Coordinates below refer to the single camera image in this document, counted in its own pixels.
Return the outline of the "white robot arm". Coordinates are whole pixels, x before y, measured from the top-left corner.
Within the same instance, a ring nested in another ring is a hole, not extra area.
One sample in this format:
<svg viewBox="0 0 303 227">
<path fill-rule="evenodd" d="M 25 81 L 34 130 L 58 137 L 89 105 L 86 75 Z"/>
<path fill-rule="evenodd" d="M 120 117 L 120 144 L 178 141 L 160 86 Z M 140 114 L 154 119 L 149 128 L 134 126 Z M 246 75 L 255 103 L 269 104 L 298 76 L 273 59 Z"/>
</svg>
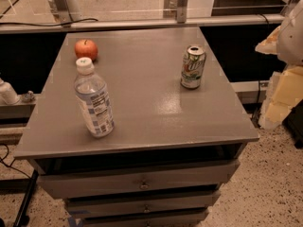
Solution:
<svg viewBox="0 0 303 227">
<path fill-rule="evenodd" d="M 270 78 L 258 120 L 262 128 L 274 129 L 303 100 L 303 0 L 255 50 L 286 63 L 282 73 Z"/>
</svg>

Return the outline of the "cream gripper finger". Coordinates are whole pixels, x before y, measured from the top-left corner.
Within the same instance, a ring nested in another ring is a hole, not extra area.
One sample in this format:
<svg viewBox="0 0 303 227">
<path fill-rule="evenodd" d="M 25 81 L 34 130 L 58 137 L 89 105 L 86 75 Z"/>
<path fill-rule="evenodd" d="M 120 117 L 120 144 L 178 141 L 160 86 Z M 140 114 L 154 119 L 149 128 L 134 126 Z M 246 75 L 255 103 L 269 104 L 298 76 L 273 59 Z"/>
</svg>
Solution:
<svg viewBox="0 0 303 227">
<path fill-rule="evenodd" d="M 263 129 L 274 129 L 303 99 L 303 66 L 288 65 L 270 77 L 258 124 Z"/>
<path fill-rule="evenodd" d="M 277 54 L 277 39 L 280 32 L 281 26 L 276 27 L 268 37 L 262 42 L 258 43 L 255 50 L 265 55 L 276 55 Z"/>
</svg>

